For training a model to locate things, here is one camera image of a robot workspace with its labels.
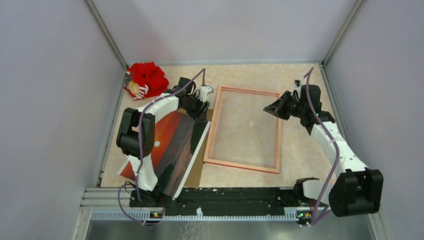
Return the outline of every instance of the table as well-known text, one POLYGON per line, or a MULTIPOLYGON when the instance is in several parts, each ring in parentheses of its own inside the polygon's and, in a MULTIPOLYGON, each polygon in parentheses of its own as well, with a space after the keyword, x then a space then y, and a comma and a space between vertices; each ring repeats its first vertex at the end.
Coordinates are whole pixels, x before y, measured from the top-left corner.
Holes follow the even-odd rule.
MULTIPOLYGON (((232 65, 177 65, 161 66, 169 87, 178 83, 180 77, 191 79, 202 68, 206 68, 205 82, 218 89, 218 86, 233 86, 244 89, 280 92, 294 89, 293 81, 305 75, 314 67, 310 84, 321 88, 322 109, 333 116, 333 109, 321 75, 318 63, 297 64, 232 64, 232 65)), ((154 98, 134 101, 126 92, 118 112, 112 143, 109 149, 101 187, 119 187, 126 178, 117 174, 126 156, 115 144, 122 113, 126 108, 138 108, 154 98)), ((210 108, 214 107, 215 95, 208 98, 210 108)), ((205 163, 200 179, 200 187, 293 187, 300 178, 315 177, 324 180, 331 165, 319 145, 313 140, 300 120, 291 117, 282 121, 280 173, 266 173, 205 163)))

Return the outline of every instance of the red cloth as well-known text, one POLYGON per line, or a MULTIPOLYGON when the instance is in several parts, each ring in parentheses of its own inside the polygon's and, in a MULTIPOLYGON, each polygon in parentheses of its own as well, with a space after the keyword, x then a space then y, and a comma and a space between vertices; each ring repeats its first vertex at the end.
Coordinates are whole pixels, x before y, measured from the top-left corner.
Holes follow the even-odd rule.
POLYGON ((128 79, 124 89, 133 100, 158 96, 168 88, 169 81, 164 76, 165 73, 154 62, 134 63, 126 70, 125 77, 128 79))

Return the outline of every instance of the white panel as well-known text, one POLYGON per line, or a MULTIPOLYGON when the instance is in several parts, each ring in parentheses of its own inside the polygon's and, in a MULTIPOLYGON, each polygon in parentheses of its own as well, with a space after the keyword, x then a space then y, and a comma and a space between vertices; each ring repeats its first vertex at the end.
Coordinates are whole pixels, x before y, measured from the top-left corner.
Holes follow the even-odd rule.
POLYGON ((94 0, 128 64, 323 60, 355 0, 94 0))
POLYGON ((423 12, 422 0, 367 1, 329 64, 351 146, 384 175, 395 239, 424 236, 423 12))
POLYGON ((0 1, 0 239, 70 239, 123 70, 82 0, 0 1))

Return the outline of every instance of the gray wall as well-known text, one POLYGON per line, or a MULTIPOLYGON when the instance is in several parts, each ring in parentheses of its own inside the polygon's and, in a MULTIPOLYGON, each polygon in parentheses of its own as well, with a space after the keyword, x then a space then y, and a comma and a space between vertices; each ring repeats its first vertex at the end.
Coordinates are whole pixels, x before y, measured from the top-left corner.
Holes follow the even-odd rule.
POLYGON ((94 0, 128 64, 318 62, 355 0, 94 0))
POLYGON ((369 0, 329 64, 351 144, 384 175, 397 239, 422 239, 424 1, 369 0))
POLYGON ((122 73, 82 0, 0 1, 0 239, 71 237, 122 73))

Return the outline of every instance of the orange frame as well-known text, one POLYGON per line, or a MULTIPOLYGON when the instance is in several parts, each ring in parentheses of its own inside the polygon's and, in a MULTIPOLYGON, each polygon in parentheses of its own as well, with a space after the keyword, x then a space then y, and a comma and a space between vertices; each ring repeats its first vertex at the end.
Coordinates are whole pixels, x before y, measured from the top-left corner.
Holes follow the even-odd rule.
POLYGON ((260 171, 260 172, 266 172, 266 173, 272 173, 272 174, 279 174, 280 173, 281 121, 277 117, 275 118, 276 136, 275 136, 274 168, 255 166, 255 165, 249 165, 249 164, 243 164, 243 163, 235 163, 235 162, 223 161, 223 160, 211 158, 211 152, 212 152, 211 150, 212 150, 212 146, 214 145, 215 131, 216 131, 218 119, 220 116, 221 95, 223 91, 275 96, 275 100, 277 100, 280 97, 280 94, 277 92, 256 91, 256 90, 242 89, 238 87, 220 86, 216 94, 215 107, 213 108, 213 116, 212 116, 212 121, 210 125, 209 136, 207 138, 206 152, 204 154, 203 161, 205 163, 222 165, 227 167, 254 170, 254 171, 260 171))

